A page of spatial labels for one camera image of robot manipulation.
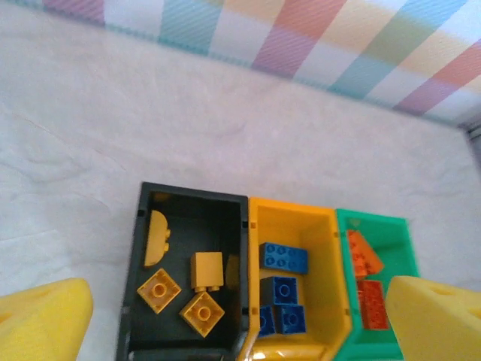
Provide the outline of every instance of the colorful checkered wall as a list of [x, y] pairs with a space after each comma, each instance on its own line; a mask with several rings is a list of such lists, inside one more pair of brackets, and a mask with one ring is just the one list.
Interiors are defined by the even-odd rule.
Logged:
[[481, 122], [481, 0], [25, 0], [396, 111]]

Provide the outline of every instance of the black bin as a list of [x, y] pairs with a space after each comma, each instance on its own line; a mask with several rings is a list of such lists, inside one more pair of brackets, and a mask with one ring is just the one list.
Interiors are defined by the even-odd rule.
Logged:
[[[161, 211], [171, 236], [169, 251], [156, 265], [144, 268], [150, 212]], [[116, 361], [229, 360], [240, 352], [249, 329], [247, 289], [247, 197], [142, 183], [132, 242], [129, 273], [120, 315]], [[190, 257], [195, 252], [239, 256], [239, 290], [209, 293], [225, 311], [203, 338], [179, 315], [194, 297]], [[163, 268], [182, 288], [159, 314], [137, 294]]]

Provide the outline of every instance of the yellow square brick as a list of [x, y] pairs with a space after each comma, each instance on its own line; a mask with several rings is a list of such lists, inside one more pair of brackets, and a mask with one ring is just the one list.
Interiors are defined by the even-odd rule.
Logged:
[[221, 252], [197, 252], [190, 259], [190, 285], [196, 292], [217, 291], [224, 285]]
[[163, 269], [159, 269], [142, 286], [138, 287], [137, 293], [158, 314], [167, 306], [181, 291], [181, 288]]
[[179, 314], [202, 337], [206, 337], [224, 313], [224, 310], [207, 292], [200, 292]]

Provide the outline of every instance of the yellow bin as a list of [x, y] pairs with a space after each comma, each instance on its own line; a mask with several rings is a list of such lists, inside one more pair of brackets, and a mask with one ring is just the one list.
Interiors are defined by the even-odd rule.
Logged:
[[[274, 275], [298, 279], [307, 333], [256, 339], [240, 359], [334, 359], [352, 328], [334, 209], [251, 198], [249, 223], [251, 324], [244, 346], [250, 348], [259, 332], [259, 280]], [[259, 269], [259, 245], [265, 242], [307, 250], [309, 273]]]

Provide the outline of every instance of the pastel striped backdrop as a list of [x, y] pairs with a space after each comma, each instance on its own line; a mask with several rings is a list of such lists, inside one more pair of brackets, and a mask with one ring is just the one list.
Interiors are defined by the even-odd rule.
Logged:
[[24, 0], [451, 125], [481, 122], [481, 0]]

